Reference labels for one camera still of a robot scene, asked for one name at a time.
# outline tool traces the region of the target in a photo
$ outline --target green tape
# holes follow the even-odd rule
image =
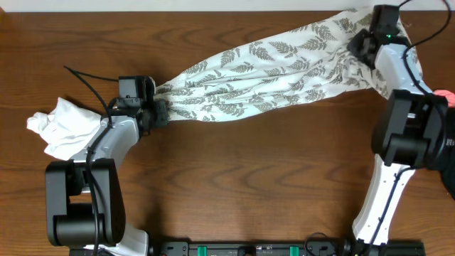
[[[299,247],[291,246],[291,248],[289,249],[289,256],[299,256]]]
[[[207,247],[206,246],[198,246],[198,256],[207,256]]]

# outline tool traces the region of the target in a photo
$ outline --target leaf-patterned fabric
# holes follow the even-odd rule
[[[351,9],[227,50],[158,86],[155,98],[168,102],[171,120],[223,122],[370,87],[387,97],[382,75],[346,49],[371,17]]]

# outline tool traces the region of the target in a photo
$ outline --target crumpled white cloth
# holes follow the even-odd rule
[[[101,116],[58,98],[50,114],[35,113],[27,119],[27,129],[41,136],[48,146],[44,153],[68,160],[88,144],[100,128]]]
[[[371,87],[388,97],[379,71],[346,49],[372,11],[343,11],[214,55],[158,86],[155,98],[168,102],[171,120],[223,122]]]

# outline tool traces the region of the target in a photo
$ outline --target wooden table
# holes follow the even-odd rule
[[[7,14],[0,23],[0,254],[66,255],[46,237],[44,171],[53,159],[26,129],[57,97],[102,110],[63,65],[158,84],[220,51],[336,12]],[[442,12],[403,14],[413,41]],[[418,47],[432,89],[455,90],[455,22]],[[105,99],[117,86],[93,80]],[[370,137],[385,101],[372,90],[236,122],[172,122],[144,137],[119,170],[127,220],[155,238],[304,240],[349,235],[373,172]],[[421,239],[428,255],[455,252],[455,202],[439,173],[418,171],[390,238]]]

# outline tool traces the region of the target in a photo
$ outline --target red object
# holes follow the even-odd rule
[[[438,96],[444,96],[449,102],[449,107],[455,107],[455,94],[453,92],[449,92],[448,90],[435,90],[433,93]]]

